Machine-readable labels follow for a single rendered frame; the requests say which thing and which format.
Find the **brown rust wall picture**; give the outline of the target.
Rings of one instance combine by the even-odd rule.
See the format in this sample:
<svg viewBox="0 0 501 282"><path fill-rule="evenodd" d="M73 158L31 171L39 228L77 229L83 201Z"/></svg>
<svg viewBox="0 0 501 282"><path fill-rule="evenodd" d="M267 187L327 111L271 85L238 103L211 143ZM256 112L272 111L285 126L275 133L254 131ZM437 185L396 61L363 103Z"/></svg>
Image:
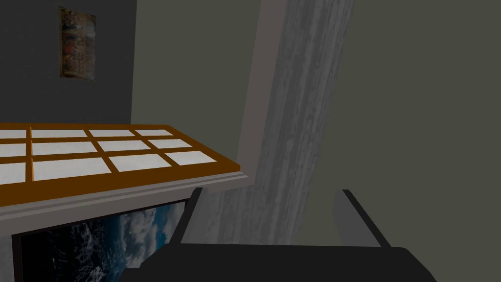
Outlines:
<svg viewBox="0 0 501 282"><path fill-rule="evenodd" d="M58 7L59 74L94 81L96 77L96 16Z"/></svg>

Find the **grey wooden door leaf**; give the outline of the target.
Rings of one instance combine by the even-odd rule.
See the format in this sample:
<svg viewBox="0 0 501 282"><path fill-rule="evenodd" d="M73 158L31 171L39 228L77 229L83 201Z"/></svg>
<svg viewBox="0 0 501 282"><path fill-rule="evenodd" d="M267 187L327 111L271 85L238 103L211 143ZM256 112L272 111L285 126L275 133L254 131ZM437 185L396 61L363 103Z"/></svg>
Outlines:
<svg viewBox="0 0 501 282"><path fill-rule="evenodd" d="M206 242L296 243L355 2L286 0L254 181L216 188Z"/></svg>

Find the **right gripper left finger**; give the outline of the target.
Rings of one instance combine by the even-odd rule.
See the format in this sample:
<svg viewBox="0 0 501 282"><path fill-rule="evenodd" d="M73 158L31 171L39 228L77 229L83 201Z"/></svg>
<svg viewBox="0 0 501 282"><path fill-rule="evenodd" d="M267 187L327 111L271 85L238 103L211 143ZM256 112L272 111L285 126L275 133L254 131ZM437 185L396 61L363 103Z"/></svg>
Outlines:
<svg viewBox="0 0 501 282"><path fill-rule="evenodd" d="M209 191L197 187L187 199L169 243L204 244L209 220Z"/></svg>

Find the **orange framed window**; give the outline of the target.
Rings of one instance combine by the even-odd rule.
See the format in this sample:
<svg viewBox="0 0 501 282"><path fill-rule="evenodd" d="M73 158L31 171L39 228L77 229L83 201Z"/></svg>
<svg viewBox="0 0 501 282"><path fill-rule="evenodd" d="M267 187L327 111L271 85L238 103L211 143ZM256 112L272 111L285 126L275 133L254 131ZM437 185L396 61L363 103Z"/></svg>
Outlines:
<svg viewBox="0 0 501 282"><path fill-rule="evenodd" d="M169 125L0 123L0 236L247 179L238 163Z"/></svg>

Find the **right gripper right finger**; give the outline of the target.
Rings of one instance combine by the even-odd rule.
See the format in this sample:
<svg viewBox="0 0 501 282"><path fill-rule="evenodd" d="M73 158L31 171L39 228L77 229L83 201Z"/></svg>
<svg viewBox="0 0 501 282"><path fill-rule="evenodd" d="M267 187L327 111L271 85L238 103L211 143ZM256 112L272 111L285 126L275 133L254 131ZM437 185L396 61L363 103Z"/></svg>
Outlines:
<svg viewBox="0 0 501 282"><path fill-rule="evenodd" d="M350 190L336 190L333 217L344 246L391 247Z"/></svg>

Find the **blue ocean wall picture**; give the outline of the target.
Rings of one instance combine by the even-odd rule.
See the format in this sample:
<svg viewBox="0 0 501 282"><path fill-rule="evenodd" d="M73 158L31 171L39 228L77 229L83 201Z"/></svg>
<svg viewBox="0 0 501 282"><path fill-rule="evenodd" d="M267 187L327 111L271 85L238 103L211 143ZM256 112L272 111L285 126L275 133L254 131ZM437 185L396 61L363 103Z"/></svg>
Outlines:
<svg viewBox="0 0 501 282"><path fill-rule="evenodd" d="M169 242L185 201L12 237L14 282L119 282Z"/></svg>

